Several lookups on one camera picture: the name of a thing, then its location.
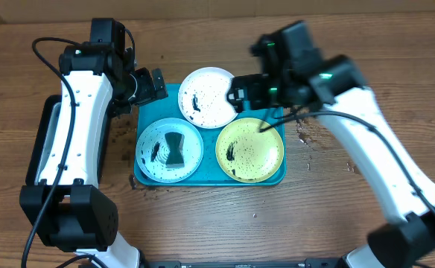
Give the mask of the white round plate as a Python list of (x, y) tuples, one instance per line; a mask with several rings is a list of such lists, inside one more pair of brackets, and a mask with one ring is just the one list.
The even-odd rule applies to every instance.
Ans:
[(205, 67), (190, 73), (181, 83), (177, 102), (182, 115), (205, 129), (224, 127), (237, 113), (226, 100), (234, 76), (225, 69)]

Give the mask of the light blue round plate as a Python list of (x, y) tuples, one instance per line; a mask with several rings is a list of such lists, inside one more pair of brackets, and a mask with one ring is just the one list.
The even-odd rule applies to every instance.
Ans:
[[(167, 168), (169, 154), (165, 134), (170, 132), (184, 135), (182, 155), (184, 166)], [(155, 182), (174, 183), (189, 178), (203, 159), (203, 139), (189, 122), (178, 118), (164, 118), (146, 127), (136, 144), (136, 163), (143, 174)]]

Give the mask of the dark green sponge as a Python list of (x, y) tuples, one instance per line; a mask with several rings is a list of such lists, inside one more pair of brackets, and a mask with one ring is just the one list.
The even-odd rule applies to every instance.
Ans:
[(182, 155), (184, 135), (176, 132), (166, 133), (165, 140), (169, 149), (169, 154), (166, 160), (166, 167), (182, 168), (184, 166), (184, 158)]

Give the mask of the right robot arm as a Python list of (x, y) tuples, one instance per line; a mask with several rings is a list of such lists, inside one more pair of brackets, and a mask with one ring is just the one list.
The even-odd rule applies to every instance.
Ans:
[(233, 109), (289, 109), (279, 124), (316, 118), (346, 149), (384, 214), (386, 223), (338, 266), (418, 265), (435, 250), (435, 183), (392, 131), (360, 69), (345, 55), (326, 59), (304, 21), (262, 35), (250, 51), (261, 71), (232, 79), (226, 99)]

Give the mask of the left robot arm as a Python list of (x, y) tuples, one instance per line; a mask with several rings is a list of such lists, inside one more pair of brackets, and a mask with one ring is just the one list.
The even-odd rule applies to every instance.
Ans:
[(52, 67), (62, 92), (45, 102), (19, 194), (30, 236), (91, 267), (147, 266), (99, 188), (112, 118), (168, 95), (159, 69), (136, 68), (136, 50), (125, 45), (132, 38), (119, 21), (95, 18), (88, 41), (66, 42)]

